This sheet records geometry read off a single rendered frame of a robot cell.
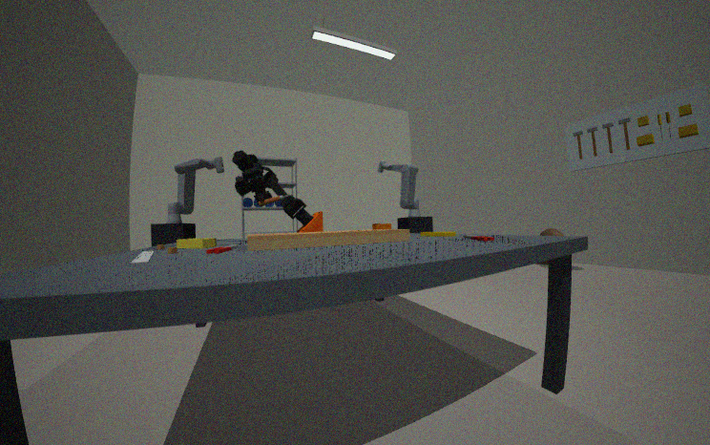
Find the yellow rectangular block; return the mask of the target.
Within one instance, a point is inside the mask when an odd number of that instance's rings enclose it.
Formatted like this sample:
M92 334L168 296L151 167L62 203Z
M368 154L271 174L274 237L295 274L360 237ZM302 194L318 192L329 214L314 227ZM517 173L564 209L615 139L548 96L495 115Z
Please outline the yellow rectangular block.
M177 248L208 248L217 246L217 238L215 239L180 239L177 240Z

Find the yellow flat bar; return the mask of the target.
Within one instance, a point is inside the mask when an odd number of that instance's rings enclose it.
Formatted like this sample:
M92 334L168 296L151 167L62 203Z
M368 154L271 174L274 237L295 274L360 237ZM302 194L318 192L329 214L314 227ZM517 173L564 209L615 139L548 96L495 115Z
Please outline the yellow flat bar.
M455 236L455 232L421 232L421 236L424 236L424 237L452 237L452 236Z

